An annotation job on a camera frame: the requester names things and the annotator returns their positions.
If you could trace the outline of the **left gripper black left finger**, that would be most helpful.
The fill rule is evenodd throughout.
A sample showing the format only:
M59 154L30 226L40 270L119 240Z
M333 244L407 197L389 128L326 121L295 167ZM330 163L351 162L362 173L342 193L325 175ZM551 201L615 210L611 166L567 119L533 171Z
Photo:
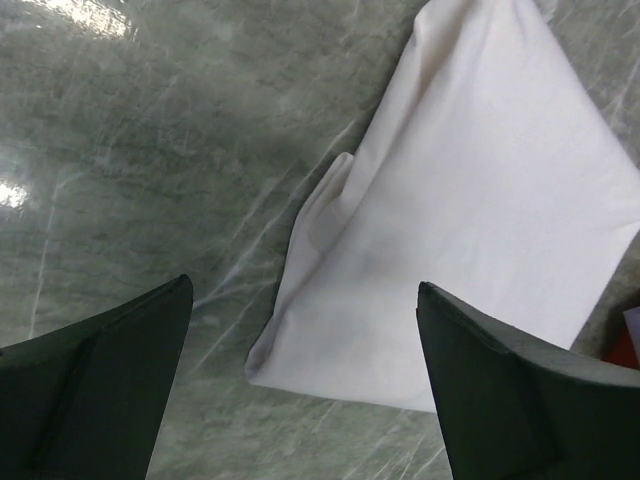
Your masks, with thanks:
M2 348L2 478L145 478L192 305L181 275Z

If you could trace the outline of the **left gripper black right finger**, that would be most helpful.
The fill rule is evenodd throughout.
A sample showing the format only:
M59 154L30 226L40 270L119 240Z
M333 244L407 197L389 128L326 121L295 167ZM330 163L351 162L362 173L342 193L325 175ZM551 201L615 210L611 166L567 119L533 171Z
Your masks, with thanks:
M432 283L417 324L456 479L636 479L639 373L552 345Z

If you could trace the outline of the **white t shirt red print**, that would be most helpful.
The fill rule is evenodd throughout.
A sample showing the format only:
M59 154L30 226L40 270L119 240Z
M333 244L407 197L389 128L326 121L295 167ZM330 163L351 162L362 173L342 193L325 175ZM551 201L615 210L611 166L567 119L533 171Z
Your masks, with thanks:
M421 283L567 348L639 229L639 172L531 1L430 1L300 210L256 386L431 412Z

